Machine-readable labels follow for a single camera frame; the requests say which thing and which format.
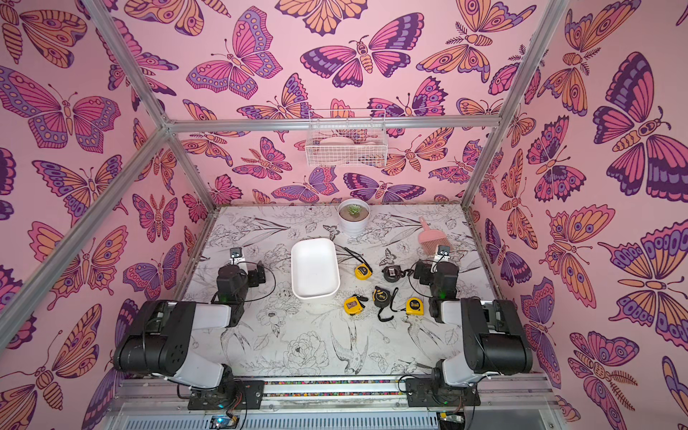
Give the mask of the small yellow tape measure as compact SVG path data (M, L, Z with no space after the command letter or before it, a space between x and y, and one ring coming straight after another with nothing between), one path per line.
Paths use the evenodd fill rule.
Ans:
M418 297L410 297L406 301L405 314L408 316L423 316L425 314L425 305Z

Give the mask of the black yellow tape measure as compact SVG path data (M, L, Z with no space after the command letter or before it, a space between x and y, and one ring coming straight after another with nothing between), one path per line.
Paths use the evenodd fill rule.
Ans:
M392 313L396 313L396 310L393 308L393 301L398 291L398 288L395 288L393 291L382 287L376 287L374 289L374 304L378 308L377 318L380 323L388 323L394 319L393 315L383 317L383 311L389 309Z

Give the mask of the yellow tape measure round label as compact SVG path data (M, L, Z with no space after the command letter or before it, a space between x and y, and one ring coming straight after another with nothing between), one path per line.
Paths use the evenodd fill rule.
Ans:
M366 281L369 278L372 277L373 270L370 264L365 260L362 254L353 251L349 249L348 247L344 247L343 245L335 245L335 248L340 251L344 252L347 254L349 257L352 257L354 260L358 262L358 266L354 270L355 277L360 280L360 281Z

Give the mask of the white storage box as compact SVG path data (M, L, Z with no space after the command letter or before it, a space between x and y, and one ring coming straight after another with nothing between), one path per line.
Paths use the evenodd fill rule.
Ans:
M340 289L336 247L329 238L311 238L293 245L290 252L292 292L308 304L330 302Z

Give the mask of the yellow tape measure with clip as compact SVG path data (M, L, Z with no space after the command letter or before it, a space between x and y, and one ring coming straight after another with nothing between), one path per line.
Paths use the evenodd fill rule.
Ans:
M343 308L347 315L360 315L366 309L366 303L369 301L368 297L353 295L347 298L344 302Z

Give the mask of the black round tape measure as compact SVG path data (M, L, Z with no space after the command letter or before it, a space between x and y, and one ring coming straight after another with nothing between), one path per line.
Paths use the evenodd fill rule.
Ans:
M405 270L399 265L388 265L383 268L383 278L386 282L396 283L405 276Z

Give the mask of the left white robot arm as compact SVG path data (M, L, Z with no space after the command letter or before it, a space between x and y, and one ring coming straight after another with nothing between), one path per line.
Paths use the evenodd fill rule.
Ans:
M247 294L266 282L262 263L236 263L218 270L217 290L209 303L147 301L118 342L114 369L134 376L154 376L200 390L215 390L230 378L231 369L192 349L196 331L238 325L245 313Z

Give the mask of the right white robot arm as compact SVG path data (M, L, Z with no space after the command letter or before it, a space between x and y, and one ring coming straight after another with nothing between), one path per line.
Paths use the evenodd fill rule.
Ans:
M429 315L438 324L459 329L462 353L439 360L432 371L430 386L441 390L475 388L491 376L528 374L533 367L532 352L516 308L508 300L457 297L459 268L448 261L419 260L412 277L430 288Z

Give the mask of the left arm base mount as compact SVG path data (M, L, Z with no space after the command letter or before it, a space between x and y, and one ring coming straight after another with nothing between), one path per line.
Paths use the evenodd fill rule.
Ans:
M259 410L265 381L240 379L224 365L220 384L213 389L191 389L188 410Z

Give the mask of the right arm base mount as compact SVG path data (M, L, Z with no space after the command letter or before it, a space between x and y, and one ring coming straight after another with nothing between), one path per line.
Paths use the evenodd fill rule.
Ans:
M461 358L441 359L428 376L402 376L398 389L410 407L461 409L475 402L476 374Z

